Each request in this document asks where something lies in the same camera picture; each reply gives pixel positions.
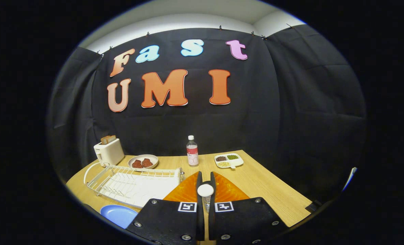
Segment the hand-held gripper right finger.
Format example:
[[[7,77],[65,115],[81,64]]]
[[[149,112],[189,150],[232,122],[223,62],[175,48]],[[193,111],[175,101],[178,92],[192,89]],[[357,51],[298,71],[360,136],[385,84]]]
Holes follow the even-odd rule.
[[[289,229],[262,197],[248,197],[216,172],[210,184],[208,234],[217,245],[267,245]]]

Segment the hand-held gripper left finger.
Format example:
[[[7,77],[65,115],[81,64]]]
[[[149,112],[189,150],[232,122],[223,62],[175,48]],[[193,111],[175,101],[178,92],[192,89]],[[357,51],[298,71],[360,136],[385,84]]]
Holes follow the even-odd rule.
[[[197,245],[204,240],[204,208],[197,188],[200,171],[183,180],[163,199],[149,199],[126,231],[146,243]]]

